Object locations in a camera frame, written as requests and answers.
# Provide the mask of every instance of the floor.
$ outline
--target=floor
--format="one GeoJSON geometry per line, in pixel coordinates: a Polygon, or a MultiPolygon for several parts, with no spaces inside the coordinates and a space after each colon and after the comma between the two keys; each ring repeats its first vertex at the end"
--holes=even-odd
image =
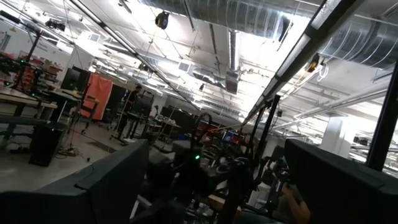
{"type": "MultiPolygon", "coordinates": [[[[0,103],[0,113],[12,114],[13,109],[14,106],[0,103]]],[[[32,116],[33,114],[35,114],[35,109],[33,108],[26,108],[23,112],[23,116],[32,116]]],[[[115,150],[128,147],[122,146],[115,139],[109,140],[112,131],[108,131],[105,127],[100,127],[98,124],[90,124],[86,134],[82,135],[80,131],[84,128],[84,125],[83,123],[78,123],[75,127],[75,132],[70,133],[63,140],[64,147],[69,147],[72,143],[79,150],[81,156],[66,158],[57,156],[48,167],[28,164],[28,154],[10,154],[8,150],[18,148],[19,145],[29,147],[30,143],[30,139],[27,137],[12,138],[7,148],[0,150],[0,192],[5,190],[32,191],[39,189],[53,181],[79,171],[90,165],[91,162],[106,157],[109,155],[107,147],[115,150]],[[93,146],[90,144],[91,142],[100,142],[102,143],[102,147],[93,146]]],[[[0,131],[4,131],[6,127],[6,125],[0,124],[0,131]]],[[[142,128],[142,126],[139,126],[137,133],[141,133],[142,128]]],[[[31,130],[32,127],[18,126],[14,132],[23,133],[31,130]]],[[[157,144],[160,146],[165,145],[165,143],[158,141],[157,144]]]]}

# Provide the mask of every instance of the vent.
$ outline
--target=vent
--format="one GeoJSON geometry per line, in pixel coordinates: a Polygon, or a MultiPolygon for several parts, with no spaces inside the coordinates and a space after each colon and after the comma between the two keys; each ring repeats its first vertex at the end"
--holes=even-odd
{"type": "Polygon", "coordinates": [[[91,34],[89,39],[92,41],[98,42],[100,39],[100,35],[99,34],[91,34]]]}
{"type": "Polygon", "coordinates": [[[181,70],[181,71],[184,71],[184,72],[188,72],[190,66],[191,65],[188,64],[188,63],[180,62],[180,64],[178,65],[178,69],[181,70]]]}

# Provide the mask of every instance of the wire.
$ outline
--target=wire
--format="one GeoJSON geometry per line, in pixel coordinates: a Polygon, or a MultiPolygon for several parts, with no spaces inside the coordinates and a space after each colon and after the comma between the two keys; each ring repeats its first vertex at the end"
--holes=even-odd
{"type": "Polygon", "coordinates": [[[69,16],[68,16],[68,9],[67,9],[67,5],[65,4],[65,0],[63,0],[62,3],[63,3],[63,9],[65,10],[65,16],[67,18],[67,24],[68,24],[69,31],[70,31],[70,37],[72,38],[73,48],[75,49],[75,52],[76,52],[77,58],[79,60],[80,66],[81,66],[81,68],[83,68],[83,63],[80,60],[79,51],[78,51],[78,49],[76,47],[75,37],[73,36],[72,27],[70,25],[69,16]]]}
{"type": "MultiPolygon", "coordinates": [[[[149,46],[148,46],[147,52],[145,53],[145,57],[148,55],[149,49],[150,49],[151,45],[154,43],[154,37],[155,37],[155,35],[156,35],[156,30],[155,30],[155,32],[154,32],[154,35],[152,36],[152,41],[149,42],[149,46]]],[[[139,71],[138,71],[138,73],[137,73],[137,76],[139,76],[139,74],[141,73],[142,69],[143,69],[143,66],[140,67],[140,69],[139,69],[139,71]]],[[[131,93],[133,93],[133,91],[130,91],[129,95],[127,96],[127,99],[130,98],[131,93]]],[[[126,109],[126,106],[127,106],[128,103],[129,103],[128,100],[126,100],[126,101],[124,102],[123,109],[122,109],[122,114],[121,114],[121,116],[119,117],[118,124],[116,125],[115,130],[118,130],[118,128],[119,128],[120,121],[122,120],[122,116],[123,116],[124,110],[126,109]]],[[[111,136],[111,139],[110,139],[111,141],[114,139],[114,136],[115,136],[115,134],[113,134],[113,135],[111,136]]]]}

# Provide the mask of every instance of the ductwork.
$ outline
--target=ductwork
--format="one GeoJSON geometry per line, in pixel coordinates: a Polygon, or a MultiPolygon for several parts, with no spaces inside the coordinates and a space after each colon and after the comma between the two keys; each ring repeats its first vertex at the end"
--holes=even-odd
{"type": "Polygon", "coordinates": [[[239,70],[239,49],[240,44],[240,33],[236,30],[228,31],[228,47],[229,47],[229,69],[231,72],[237,72],[239,70]]]}
{"type": "Polygon", "coordinates": [[[239,44],[240,33],[236,30],[228,31],[229,66],[226,72],[226,91],[237,94],[239,83],[239,44]]]}
{"type": "MultiPolygon", "coordinates": [[[[139,0],[177,14],[187,15],[184,0],[139,0]]],[[[310,18],[317,10],[302,1],[191,0],[193,17],[229,29],[282,41],[293,15],[310,18]]],[[[320,49],[320,53],[370,67],[389,68],[398,58],[398,27],[354,16],[320,49]]]]}

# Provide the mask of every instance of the computer monitor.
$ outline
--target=computer monitor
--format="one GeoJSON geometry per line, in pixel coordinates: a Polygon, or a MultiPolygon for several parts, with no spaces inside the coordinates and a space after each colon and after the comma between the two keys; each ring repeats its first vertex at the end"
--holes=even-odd
{"type": "Polygon", "coordinates": [[[73,66],[72,69],[76,70],[80,73],[79,78],[76,83],[76,89],[77,89],[77,91],[83,92],[85,90],[85,88],[87,87],[88,80],[90,79],[91,73],[89,71],[80,69],[76,66],[73,66]]]}
{"type": "Polygon", "coordinates": [[[274,152],[272,152],[271,158],[273,160],[281,159],[284,156],[284,151],[282,146],[276,146],[274,152]]]}
{"type": "Polygon", "coordinates": [[[65,78],[63,78],[61,88],[64,90],[75,90],[79,81],[80,72],[68,68],[65,78]]]}
{"type": "Polygon", "coordinates": [[[133,113],[141,114],[143,116],[149,116],[150,110],[152,109],[152,102],[145,98],[136,98],[131,108],[133,113]]]}

